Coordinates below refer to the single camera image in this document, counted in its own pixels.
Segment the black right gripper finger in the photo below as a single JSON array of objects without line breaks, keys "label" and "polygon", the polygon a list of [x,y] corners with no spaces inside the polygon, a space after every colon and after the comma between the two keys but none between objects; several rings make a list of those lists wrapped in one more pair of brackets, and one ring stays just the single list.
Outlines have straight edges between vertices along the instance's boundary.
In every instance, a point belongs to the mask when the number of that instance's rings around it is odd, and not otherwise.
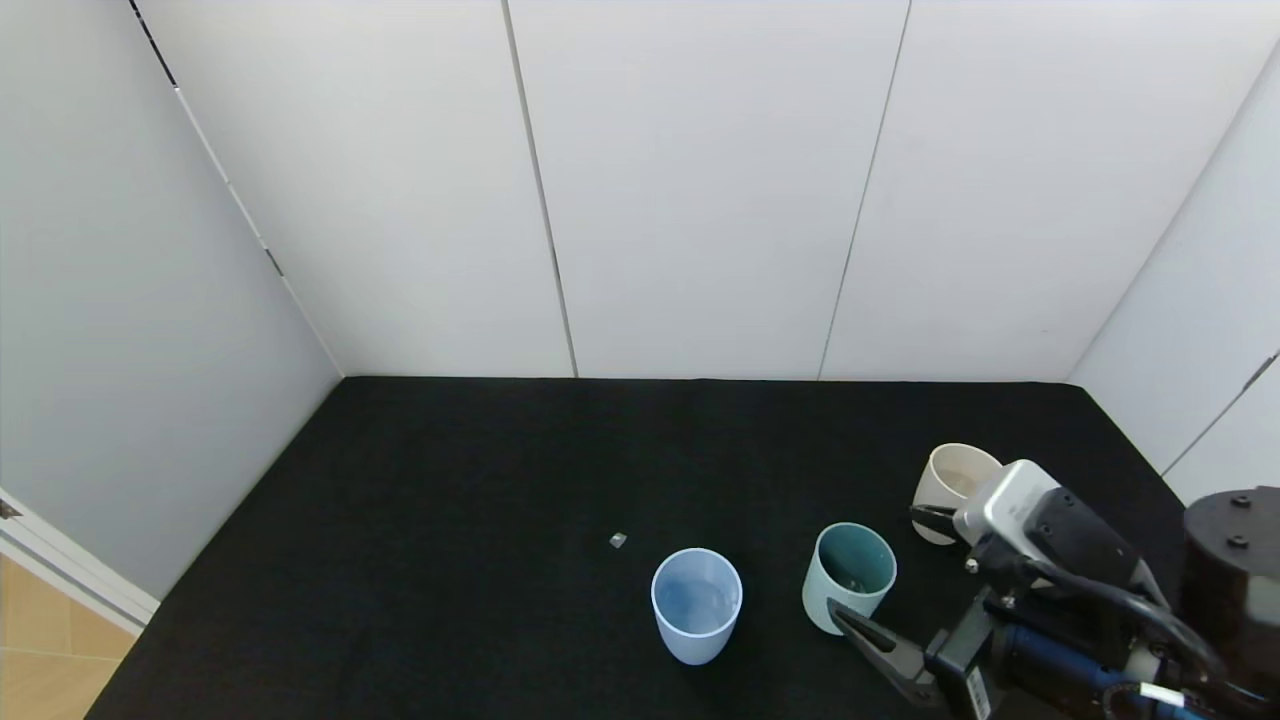
[{"label": "black right gripper finger", "polygon": [[963,536],[955,525],[957,509],[937,503],[914,503],[909,515],[916,533],[932,544],[955,544]]},{"label": "black right gripper finger", "polygon": [[829,620],[850,644],[910,705],[940,708],[943,698],[927,670],[922,648],[835,598],[826,601]]}]

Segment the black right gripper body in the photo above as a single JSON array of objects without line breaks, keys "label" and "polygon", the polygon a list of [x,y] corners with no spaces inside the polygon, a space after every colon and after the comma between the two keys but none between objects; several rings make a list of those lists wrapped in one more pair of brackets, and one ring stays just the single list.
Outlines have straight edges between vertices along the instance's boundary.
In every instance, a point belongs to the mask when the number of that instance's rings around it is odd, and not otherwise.
[{"label": "black right gripper body", "polygon": [[1134,625],[1097,598],[1033,577],[987,536],[966,557],[983,585],[963,619],[924,652],[955,717],[1101,719],[1103,691],[1144,678]]}]

